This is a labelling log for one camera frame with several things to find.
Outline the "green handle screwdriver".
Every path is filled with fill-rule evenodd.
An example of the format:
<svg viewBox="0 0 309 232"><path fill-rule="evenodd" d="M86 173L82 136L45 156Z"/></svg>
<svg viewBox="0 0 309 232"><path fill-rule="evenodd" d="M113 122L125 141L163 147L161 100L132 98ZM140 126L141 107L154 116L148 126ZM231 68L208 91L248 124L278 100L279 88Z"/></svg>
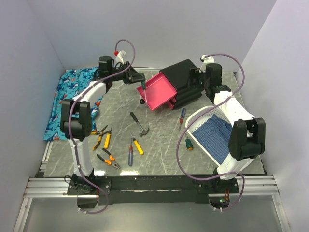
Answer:
<svg viewBox="0 0 309 232"><path fill-rule="evenodd" d="M143 92L144 92L144 100L145 100L145 102L147 102L147 95L146 95L146 80L142 80L142 81L141 81L141 85L142 85L142 89L143 89Z"/></svg>

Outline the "black drawer cabinet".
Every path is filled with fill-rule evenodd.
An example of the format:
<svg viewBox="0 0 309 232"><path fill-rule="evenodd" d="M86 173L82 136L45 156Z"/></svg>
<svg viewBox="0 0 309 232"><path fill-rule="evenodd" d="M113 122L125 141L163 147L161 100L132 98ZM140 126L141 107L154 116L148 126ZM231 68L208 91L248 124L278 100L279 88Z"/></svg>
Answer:
<svg viewBox="0 0 309 232"><path fill-rule="evenodd" d="M190 87L188 84L191 68L195 69L197 67L191 60L185 59L160 70L177 91L175 96L176 103L173 110L182 108L202 96L203 89Z"/></svg>

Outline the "pink top drawer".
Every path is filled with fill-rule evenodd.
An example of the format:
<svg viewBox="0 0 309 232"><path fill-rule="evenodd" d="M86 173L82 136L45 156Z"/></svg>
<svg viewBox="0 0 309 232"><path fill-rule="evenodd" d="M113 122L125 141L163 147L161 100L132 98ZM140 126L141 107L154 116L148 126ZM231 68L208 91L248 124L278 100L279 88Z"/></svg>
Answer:
<svg viewBox="0 0 309 232"><path fill-rule="evenodd" d="M142 86L139 86L137 91L152 111L174 98L177 94L174 86L162 72L146 81L145 86L145 90Z"/></svg>

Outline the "blue red screwdriver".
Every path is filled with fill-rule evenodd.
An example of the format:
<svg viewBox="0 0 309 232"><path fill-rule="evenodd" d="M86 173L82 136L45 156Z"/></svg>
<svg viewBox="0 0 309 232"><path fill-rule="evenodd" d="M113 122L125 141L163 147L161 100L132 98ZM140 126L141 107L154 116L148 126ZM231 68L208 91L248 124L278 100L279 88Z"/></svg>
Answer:
<svg viewBox="0 0 309 232"><path fill-rule="evenodd" d="M128 154L128 165L132 167L133 165L133 139L131 139L130 147L129 147L129 154Z"/></svg>

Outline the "yellow handle screwdriver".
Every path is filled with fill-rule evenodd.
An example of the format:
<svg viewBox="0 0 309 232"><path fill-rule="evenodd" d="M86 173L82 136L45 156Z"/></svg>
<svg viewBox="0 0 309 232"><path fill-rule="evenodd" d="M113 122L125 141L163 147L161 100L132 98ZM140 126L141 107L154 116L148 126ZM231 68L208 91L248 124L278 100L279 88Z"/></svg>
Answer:
<svg viewBox="0 0 309 232"><path fill-rule="evenodd" d="M133 136L132 133L130 133L130 135L131 135L131 138L132 138L132 140L133 140L133 142L134 142L134 144L135 144L135 146L136 146L138 152L139 152L141 155L143 155L143 154L144 154L144 151L143 151L141 145L139 144L139 142L136 140L136 138Z"/></svg>
<svg viewBox="0 0 309 232"><path fill-rule="evenodd" d="M111 128L107 131L105 143L104 143L104 148L108 149L110 145L110 140L111 140L111 135L112 135L112 126Z"/></svg>

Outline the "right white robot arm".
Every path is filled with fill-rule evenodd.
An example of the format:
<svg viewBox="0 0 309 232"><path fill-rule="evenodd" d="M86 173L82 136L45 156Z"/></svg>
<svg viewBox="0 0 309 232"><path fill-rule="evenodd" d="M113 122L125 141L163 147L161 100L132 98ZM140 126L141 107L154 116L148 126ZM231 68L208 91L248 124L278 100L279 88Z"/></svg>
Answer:
<svg viewBox="0 0 309 232"><path fill-rule="evenodd" d="M237 192L236 176L265 150L266 123L237 100L220 64L191 68L189 80L211 101L185 123L189 138L217 165L211 179L199 185L211 193Z"/></svg>

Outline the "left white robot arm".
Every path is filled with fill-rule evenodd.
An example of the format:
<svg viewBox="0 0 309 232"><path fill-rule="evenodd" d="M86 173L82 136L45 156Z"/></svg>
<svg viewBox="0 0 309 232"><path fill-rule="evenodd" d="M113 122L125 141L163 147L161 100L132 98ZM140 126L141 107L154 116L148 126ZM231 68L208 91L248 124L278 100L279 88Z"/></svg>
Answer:
<svg viewBox="0 0 309 232"><path fill-rule="evenodd" d="M73 99L62 102L60 129L68 139L73 154L74 173L71 179L84 194L91 194L96 188L88 143L93 125L91 107L109 91L115 81L125 84L140 82L142 89L146 89L144 75L132 68L131 64L124 61L124 51L116 51L115 59L101 56L99 67L89 85Z"/></svg>

